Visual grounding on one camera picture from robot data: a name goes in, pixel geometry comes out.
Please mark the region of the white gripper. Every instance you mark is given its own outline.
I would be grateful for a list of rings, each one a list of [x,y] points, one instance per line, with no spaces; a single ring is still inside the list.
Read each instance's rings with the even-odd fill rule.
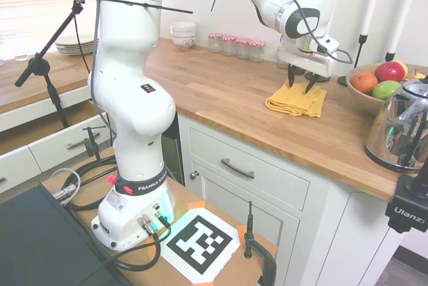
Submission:
[[[305,93],[307,94],[317,82],[317,77],[329,78],[332,75],[332,59],[325,53],[317,51],[317,43],[309,35],[291,39],[286,35],[280,38],[279,59],[288,63],[288,83],[292,87],[295,80],[295,67],[308,71]]]

